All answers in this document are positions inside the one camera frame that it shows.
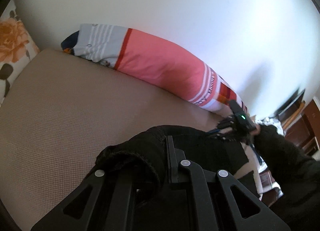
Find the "black sleeved right forearm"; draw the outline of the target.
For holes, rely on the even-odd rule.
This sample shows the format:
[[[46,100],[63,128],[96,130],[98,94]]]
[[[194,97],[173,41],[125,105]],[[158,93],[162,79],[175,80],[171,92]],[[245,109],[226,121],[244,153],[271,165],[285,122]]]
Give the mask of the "black sleeved right forearm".
[[[291,230],[319,230],[319,161],[278,134],[275,126],[256,128],[255,150],[283,192],[270,209]]]

